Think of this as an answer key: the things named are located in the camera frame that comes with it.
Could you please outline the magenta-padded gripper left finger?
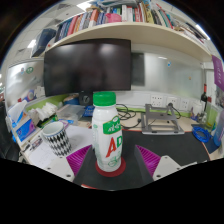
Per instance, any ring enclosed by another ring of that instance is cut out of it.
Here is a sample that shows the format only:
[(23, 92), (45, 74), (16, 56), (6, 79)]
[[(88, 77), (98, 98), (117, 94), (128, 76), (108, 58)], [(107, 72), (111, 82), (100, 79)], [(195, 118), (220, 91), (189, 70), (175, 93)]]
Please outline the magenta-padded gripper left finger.
[(56, 158), (45, 170), (69, 182), (82, 185), (89, 171), (92, 153), (92, 146), (85, 146), (67, 157)]

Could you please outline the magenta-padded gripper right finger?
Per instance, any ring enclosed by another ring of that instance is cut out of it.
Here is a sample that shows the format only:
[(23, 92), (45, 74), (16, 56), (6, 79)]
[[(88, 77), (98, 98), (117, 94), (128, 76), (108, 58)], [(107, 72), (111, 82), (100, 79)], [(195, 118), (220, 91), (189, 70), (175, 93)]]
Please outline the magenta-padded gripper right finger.
[(135, 146), (134, 156), (142, 185), (147, 185), (181, 170), (181, 166), (168, 155), (159, 156), (140, 145)]

